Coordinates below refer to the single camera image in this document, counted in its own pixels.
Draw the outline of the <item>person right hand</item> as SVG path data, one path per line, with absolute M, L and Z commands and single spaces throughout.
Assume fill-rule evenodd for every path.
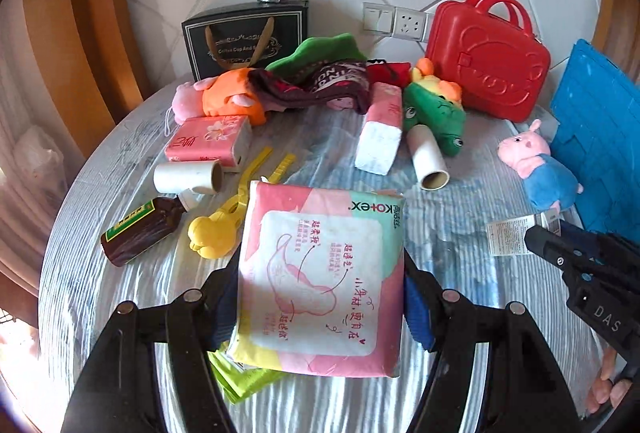
M 596 413 L 604 404 L 617 408 L 631 388 L 631 382 L 627 379 L 620 379 L 617 383 L 612 382 L 616 358 L 616 350 L 608 346 L 604 350 L 600 371 L 587 394 L 586 407 L 590 415 Z

